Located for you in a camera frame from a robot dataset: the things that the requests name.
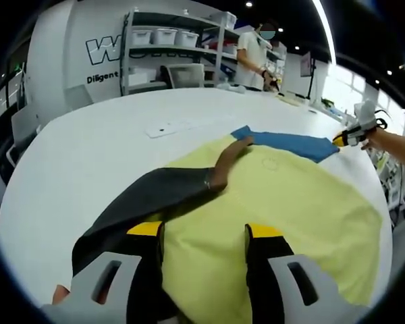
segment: shelving unit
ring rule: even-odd
[[[124,22],[121,32],[120,43],[120,61],[119,61],[119,82],[121,95],[128,95],[129,92],[135,90],[134,87],[129,88],[129,58],[133,54],[162,54],[162,53],[177,53],[188,55],[198,61],[201,57],[215,57],[215,84],[219,82],[221,73],[222,60],[237,62],[234,55],[223,52],[223,41],[225,38],[238,40],[239,34],[225,28],[225,19],[221,24],[212,22],[200,17],[194,17],[180,13],[161,13],[153,11],[132,10],[124,16]],[[147,46],[132,46],[128,40],[128,36],[132,35],[132,29],[135,26],[164,26],[172,28],[181,28],[191,30],[200,35],[197,41],[197,47],[179,47],[175,45],[147,45]],[[203,34],[212,34],[217,36],[217,50],[200,48]]]

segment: window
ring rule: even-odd
[[[361,76],[338,65],[329,65],[329,75],[325,79],[323,98],[335,103],[335,107],[354,115],[354,104],[363,101],[366,82]]]
[[[385,92],[379,91],[378,93],[378,107],[388,113],[378,113],[378,118],[383,118],[387,122],[387,131],[395,134],[402,135],[405,128],[405,113],[402,108]]]

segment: blue cloth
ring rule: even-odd
[[[238,140],[252,136],[254,138],[254,145],[265,145],[274,149],[290,151],[316,163],[339,152],[339,148],[326,138],[268,132],[258,133],[250,130],[249,126],[244,126],[232,132],[231,135]]]

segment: person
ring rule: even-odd
[[[362,147],[362,150],[374,148],[386,151],[405,166],[405,136],[399,136],[377,128],[367,135],[367,139],[368,142]]]
[[[235,83],[250,89],[263,90],[270,85],[273,76],[265,68],[267,48],[272,48],[268,40],[276,34],[276,23],[259,24],[252,32],[245,32],[238,39],[237,71]]]

